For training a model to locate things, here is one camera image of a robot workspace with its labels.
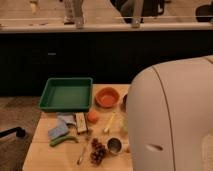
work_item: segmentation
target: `wooden table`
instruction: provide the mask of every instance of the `wooden table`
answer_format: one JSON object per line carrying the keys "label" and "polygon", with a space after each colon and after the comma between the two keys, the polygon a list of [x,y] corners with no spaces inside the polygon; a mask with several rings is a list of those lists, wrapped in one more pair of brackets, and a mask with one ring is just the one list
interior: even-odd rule
{"label": "wooden table", "polygon": [[[79,166],[77,159],[85,145],[85,135],[77,135],[76,129],[70,129],[70,134],[77,136],[79,143],[65,141],[56,147],[50,147],[48,130],[57,125],[57,117],[54,113],[42,113],[35,135],[30,145],[28,154],[23,166],[24,171],[132,171],[132,160],[130,153],[125,151],[128,146],[128,135],[122,131],[123,119],[126,113],[121,109],[123,96],[128,92],[129,85],[94,85],[93,96],[103,87],[114,87],[120,94],[118,105],[112,109],[103,109],[95,105],[93,98],[92,107],[100,112],[100,119],[94,125],[89,125],[93,129],[93,138],[98,138],[104,145],[111,137],[117,137],[122,141],[122,151],[119,155],[108,155],[99,166],[90,163],[91,145],[87,146],[84,160]],[[103,128],[109,120],[111,113],[116,112],[115,120],[110,128],[109,134],[103,134]]]}

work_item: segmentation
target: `chair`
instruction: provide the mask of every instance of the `chair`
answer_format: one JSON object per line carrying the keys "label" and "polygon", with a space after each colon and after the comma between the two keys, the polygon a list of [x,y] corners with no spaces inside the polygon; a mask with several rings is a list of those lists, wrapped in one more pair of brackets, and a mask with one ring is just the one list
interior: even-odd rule
{"label": "chair", "polygon": [[19,137],[19,138],[23,138],[26,134],[26,131],[23,128],[15,127],[15,128],[8,129],[8,130],[0,132],[0,138],[5,137],[5,136],[12,134],[14,132],[16,132],[16,137]]}
{"label": "chair", "polygon": [[198,22],[210,22],[213,18],[213,1],[209,5],[202,5],[195,11]]}
{"label": "chair", "polygon": [[[120,11],[126,23],[132,22],[134,4],[136,0],[110,0],[115,8]],[[158,16],[164,13],[164,0],[144,0],[141,17]]]}

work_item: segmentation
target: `floor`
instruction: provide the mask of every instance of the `floor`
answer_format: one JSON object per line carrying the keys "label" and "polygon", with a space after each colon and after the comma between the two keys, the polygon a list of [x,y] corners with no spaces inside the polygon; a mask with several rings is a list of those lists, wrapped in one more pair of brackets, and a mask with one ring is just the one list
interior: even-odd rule
{"label": "floor", "polygon": [[0,138],[0,170],[21,171],[41,111],[39,97],[0,97],[0,131],[17,126],[27,132],[24,138],[15,133]]}
{"label": "floor", "polygon": [[[165,4],[165,12],[157,18],[147,17],[144,23],[196,22],[195,9],[210,4],[211,0],[171,0]],[[84,0],[83,13],[87,24],[124,23],[120,13],[110,0]],[[2,25],[63,24],[64,4],[59,0],[39,1],[39,10],[32,14],[29,0],[1,0],[0,23]]]}

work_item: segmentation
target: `small metal cup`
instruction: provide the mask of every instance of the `small metal cup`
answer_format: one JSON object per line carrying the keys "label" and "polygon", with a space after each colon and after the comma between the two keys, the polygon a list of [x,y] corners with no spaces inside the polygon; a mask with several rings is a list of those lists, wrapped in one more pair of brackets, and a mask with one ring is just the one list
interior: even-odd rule
{"label": "small metal cup", "polygon": [[107,142],[107,148],[110,153],[117,155],[122,149],[121,141],[118,138],[111,138]]}

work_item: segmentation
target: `metal pole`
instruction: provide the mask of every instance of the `metal pole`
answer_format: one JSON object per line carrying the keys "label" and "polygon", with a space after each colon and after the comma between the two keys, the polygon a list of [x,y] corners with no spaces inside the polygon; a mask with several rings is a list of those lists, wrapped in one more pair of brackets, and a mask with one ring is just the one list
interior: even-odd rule
{"label": "metal pole", "polygon": [[73,3],[72,0],[64,0],[65,6],[65,17],[64,24],[73,24],[74,23],[74,14],[73,14]]}
{"label": "metal pole", "polygon": [[84,26],[84,18],[83,18],[83,10],[82,10],[82,0],[72,0],[73,1],[73,14],[75,19],[76,28],[83,28]]}
{"label": "metal pole", "polygon": [[141,14],[143,11],[144,0],[135,0],[134,4],[134,12],[133,12],[133,19],[132,19],[132,27],[139,28],[141,23]]}

